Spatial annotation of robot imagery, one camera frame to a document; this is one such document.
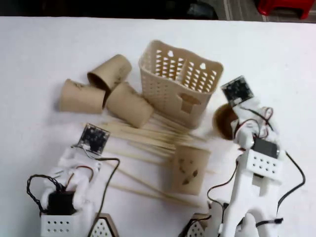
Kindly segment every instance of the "robotic claw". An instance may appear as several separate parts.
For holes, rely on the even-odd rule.
[[[273,109],[259,106],[244,77],[223,85],[222,90],[238,117],[231,123],[234,142],[244,152],[237,158],[228,206],[208,195],[213,203],[204,236],[277,237],[283,221],[277,218],[278,192],[287,153],[278,140]]]
[[[109,214],[101,213],[108,183],[119,166],[117,158],[99,158],[109,132],[87,124],[75,146],[65,150],[56,167],[47,175],[32,175],[27,194],[40,210],[41,237],[118,237]],[[118,162],[105,186],[103,199],[97,206],[87,195],[100,173],[104,160]],[[30,190],[31,180],[44,178],[44,192],[36,199]]]

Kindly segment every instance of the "black wire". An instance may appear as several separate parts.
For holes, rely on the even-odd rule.
[[[256,223],[256,228],[258,228],[259,226],[262,226],[262,225],[266,225],[266,224],[282,224],[283,222],[283,218],[277,218],[277,219],[274,219],[274,220],[270,220],[270,221],[260,221],[258,223]]]
[[[207,197],[208,197],[208,199],[210,199],[211,201],[213,201],[213,202],[219,204],[219,205],[222,207],[222,209],[223,209],[223,211],[222,211],[222,223],[224,222],[224,212],[225,212],[224,205],[221,204],[219,201],[210,198],[210,197],[209,197],[209,192],[210,192],[211,190],[215,189],[215,188],[219,188],[219,187],[225,186],[225,185],[227,185],[228,183],[230,183],[231,180],[233,179],[233,177],[234,177],[236,171],[237,171],[237,166],[238,166],[238,161],[236,160],[236,167],[235,167],[235,170],[234,170],[232,176],[230,177],[230,179],[229,179],[227,182],[223,183],[223,184],[219,184],[219,185],[216,185],[216,186],[211,187],[211,188],[207,191],[207,194],[206,194]]]
[[[47,213],[47,210],[44,210],[41,203],[40,203],[40,200],[37,199],[31,192],[30,190],[30,185],[31,185],[31,180],[33,178],[45,178],[45,179],[48,179],[50,182],[52,182],[55,186],[56,186],[56,192],[60,193],[60,192],[63,192],[65,190],[65,187],[58,183],[58,181],[56,179],[54,179],[53,177],[50,177],[50,176],[47,176],[47,175],[44,175],[44,174],[34,174],[32,176],[29,177],[28,181],[27,181],[27,185],[26,185],[26,193],[33,199],[33,201],[39,206],[39,210],[41,213]]]
[[[259,114],[258,112],[254,111],[252,109],[248,109],[248,108],[245,108],[242,106],[239,106],[239,107],[243,110],[248,110],[248,111],[252,112],[253,114],[255,114],[256,116],[259,116],[260,118],[262,118],[266,122],[266,124],[271,128],[271,130],[273,131],[273,128],[272,128],[271,124],[269,123],[269,119],[266,119],[263,115]]]
[[[108,179],[108,181],[107,181],[107,183],[106,183],[106,185],[105,185],[99,211],[98,211],[97,215],[96,215],[95,218],[94,218],[94,221],[93,221],[93,223],[92,223],[92,225],[91,225],[91,228],[90,228],[90,231],[89,231],[89,234],[88,234],[88,237],[90,237],[90,235],[92,234],[92,231],[93,231],[93,227],[94,227],[94,225],[98,222],[98,219],[99,219],[99,217],[100,217],[100,214],[101,214],[101,211],[102,211],[102,208],[103,208],[103,204],[104,204],[105,193],[106,193],[106,191],[107,191],[107,189],[108,189],[108,186],[109,186],[109,184],[110,184],[110,181],[111,181],[111,179],[112,179],[112,177],[113,177],[115,171],[118,169],[118,167],[119,167],[119,165],[120,165],[120,160],[119,160],[118,158],[95,158],[95,157],[90,156],[90,155],[88,154],[88,152],[87,152],[85,149],[83,149],[83,150],[84,150],[84,152],[86,153],[86,155],[87,155],[89,158],[91,158],[91,159],[95,159],[95,160],[99,160],[99,161],[115,160],[115,161],[118,162],[117,165],[115,166],[115,168],[113,169],[113,171],[112,171],[112,173],[111,173],[111,175],[110,175],[110,177],[109,177],[109,179]]]
[[[306,182],[306,177],[305,177],[305,174],[304,174],[304,172],[302,171],[301,167],[294,161],[294,159],[289,155],[288,152],[286,152],[286,155],[287,155],[287,157],[289,157],[289,159],[293,162],[293,164],[296,166],[296,168],[300,171],[300,173],[301,173],[301,175],[302,175],[302,178],[303,178],[303,181],[302,181],[299,185],[295,186],[293,189],[291,189],[290,191],[288,191],[286,194],[284,194],[284,195],[280,198],[280,200],[279,200],[278,203],[277,203],[277,211],[276,211],[276,213],[278,212],[278,209],[279,209],[281,203],[282,203],[291,193],[293,193],[295,190],[299,189],[299,188],[300,188],[301,186],[303,186],[303,185],[305,184],[305,182]]]

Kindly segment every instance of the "paper cup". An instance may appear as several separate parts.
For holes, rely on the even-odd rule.
[[[153,107],[127,82],[119,84],[110,94],[106,107],[134,127],[142,127],[154,112]]]
[[[130,62],[123,55],[118,54],[89,72],[87,76],[91,85],[109,94],[126,79],[131,70]]]
[[[210,154],[207,150],[177,145],[171,190],[180,194],[199,195]]]
[[[105,106],[105,91],[70,79],[65,81],[59,100],[60,111],[101,114]]]
[[[233,130],[231,122],[238,119],[233,109],[229,104],[224,104],[219,107],[213,117],[213,128],[220,137],[226,140],[233,139]]]

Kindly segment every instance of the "perforated basket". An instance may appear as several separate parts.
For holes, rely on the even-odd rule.
[[[139,60],[143,96],[165,117],[197,127],[223,65],[159,40]]]

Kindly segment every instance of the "red chair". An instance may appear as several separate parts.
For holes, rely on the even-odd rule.
[[[301,19],[308,17],[315,0],[260,0],[258,11],[268,16],[275,7],[291,7],[303,10]]]

